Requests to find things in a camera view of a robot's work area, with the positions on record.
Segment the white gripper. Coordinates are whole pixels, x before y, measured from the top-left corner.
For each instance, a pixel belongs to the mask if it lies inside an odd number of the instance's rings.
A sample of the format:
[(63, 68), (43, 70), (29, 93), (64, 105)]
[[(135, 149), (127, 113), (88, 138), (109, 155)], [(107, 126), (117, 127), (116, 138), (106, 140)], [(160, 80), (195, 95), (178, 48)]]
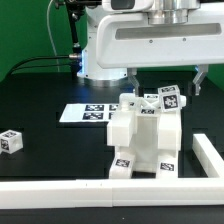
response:
[(198, 96), (207, 64), (224, 62), (224, 12), (195, 11), (179, 25), (151, 25), (144, 13), (109, 15), (98, 27), (96, 59), (103, 68), (128, 68), (136, 97), (144, 96), (136, 68), (197, 65), (192, 83)]

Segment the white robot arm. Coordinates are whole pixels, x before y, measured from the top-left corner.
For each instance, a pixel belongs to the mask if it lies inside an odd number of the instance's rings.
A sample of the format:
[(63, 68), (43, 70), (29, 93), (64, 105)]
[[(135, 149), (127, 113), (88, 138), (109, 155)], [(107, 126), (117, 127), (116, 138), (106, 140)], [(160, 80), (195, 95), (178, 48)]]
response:
[(224, 63), (224, 0), (100, 0), (87, 11), (103, 69), (195, 65), (191, 92)]

